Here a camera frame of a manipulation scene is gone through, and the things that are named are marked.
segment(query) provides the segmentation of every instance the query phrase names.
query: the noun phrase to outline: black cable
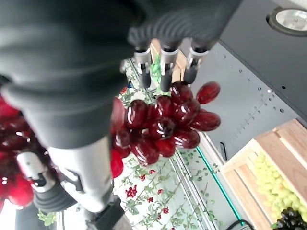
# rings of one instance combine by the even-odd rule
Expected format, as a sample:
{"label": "black cable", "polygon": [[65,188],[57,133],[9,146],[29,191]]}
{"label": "black cable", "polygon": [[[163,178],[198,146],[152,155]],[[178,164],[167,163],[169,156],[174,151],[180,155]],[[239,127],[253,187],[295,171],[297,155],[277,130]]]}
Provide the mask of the black cable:
{"label": "black cable", "polygon": [[246,224],[249,226],[249,228],[250,228],[251,230],[254,229],[254,227],[253,227],[247,220],[240,219],[240,220],[235,221],[235,222],[234,222],[232,225],[230,225],[226,230],[231,230],[231,229],[233,229],[233,228],[235,227],[235,225],[241,224],[242,222],[246,223]]}

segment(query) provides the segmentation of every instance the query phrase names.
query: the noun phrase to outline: gray metal panel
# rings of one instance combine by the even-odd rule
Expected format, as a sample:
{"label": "gray metal panel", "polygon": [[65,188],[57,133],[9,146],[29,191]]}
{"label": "gray metal panel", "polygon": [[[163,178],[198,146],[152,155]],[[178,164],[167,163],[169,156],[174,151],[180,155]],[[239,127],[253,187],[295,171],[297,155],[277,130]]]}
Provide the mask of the gray metal panel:
{"label": "gray metal panel", "polygon": [[307,37],[292,37],[271,29],[266,16],[276,7],[269,0],[244,0],[221,41],[307,120]]}
{"label": "gray metal panel", "polygon": [[191,85],[193,94],[196,95],[199,87],[208,81],[217,81],[221,85],[221,92],[216,100],[202,107],[216,112],[222,120],[220,127],[208,132],[208,135],[218,150],[220,142],[225,144],[228,158],[234,156],[253,137],[298,117],[220,44],[213,47],[201,66]]}

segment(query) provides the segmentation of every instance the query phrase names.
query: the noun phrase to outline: red grape bunch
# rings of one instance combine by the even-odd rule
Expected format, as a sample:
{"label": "red grape bunch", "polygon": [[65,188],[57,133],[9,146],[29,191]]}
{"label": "red grape bunch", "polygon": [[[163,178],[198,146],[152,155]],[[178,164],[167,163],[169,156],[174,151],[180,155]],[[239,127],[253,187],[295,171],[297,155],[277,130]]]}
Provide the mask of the red grape bunch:
{"label": "red grape bunch", "polygon": [[[111,117],[112,148],[125,158],[132,152],[142,166],[156,163],[159,156],[171,157],[175,147],[191,149],[200,142],[197,131],[211,131],[220,123],[220,117],[201,109],[200,104],[212,101],[220,92],[214,81],[204,84],[196,99],[189,86],[175,82],[171,97],[159,96],[155,104],[134,100],[127,109],[119,99],[113,101]],[[112,157],[122,164],[119,157]]]}
{"label": "red grape bunch", "polygon": [[20,111],[10,107],[0,96],[0,212],[5,199],[25,207],[32,203],[31,183],[20,171],[16,156],[22,150],[40,154],[45,164],[51,160]]}

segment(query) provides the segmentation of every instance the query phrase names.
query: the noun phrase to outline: wooden box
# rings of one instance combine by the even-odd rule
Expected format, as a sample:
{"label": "wooden box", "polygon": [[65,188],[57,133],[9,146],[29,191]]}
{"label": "wooden box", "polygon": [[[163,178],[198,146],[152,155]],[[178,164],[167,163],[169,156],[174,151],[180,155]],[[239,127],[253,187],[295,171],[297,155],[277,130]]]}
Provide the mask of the wooden box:
{"label": "wooden box", "polygon": [[[161,47],[159,41],[157,39],[153,39],[150,45],[153,62],[159,55],[160,49]],[[186,62],[187,62],[186,56],[179,50],[176,60],[176,65],[174,66],[173,69],[172,82],[183,80],[183,74],[186,68]]]}
{"label": "wooden box", "polygon": [[221,171],[257,230],[269,230],[276,220],[257,190],[254,160],[263,153],[307,204],[307,130],[291,120],[273,131],[252,139]]}

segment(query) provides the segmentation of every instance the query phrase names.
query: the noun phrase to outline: robotic hand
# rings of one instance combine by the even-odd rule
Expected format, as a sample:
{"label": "robotic hand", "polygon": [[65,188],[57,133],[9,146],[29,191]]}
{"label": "robotic hand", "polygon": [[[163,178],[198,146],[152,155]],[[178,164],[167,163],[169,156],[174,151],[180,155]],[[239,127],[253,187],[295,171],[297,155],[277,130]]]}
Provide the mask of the robotic hand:
{"label": "robotic hand", "polygon": [[161,43],[161,89],[171,84],[178,47],[192,38],[184,81],[220,37],[240,0],[5,0],[0,3],[3,97],[22,110],[53,162],[61,185],[31,152],[18,156],[34,181],[35,204],[60,211],[77,201],[91,229],[129,227],[112,195],[109,120],[125,84],[121,60],[133,55],[150,85],[150,41]]}

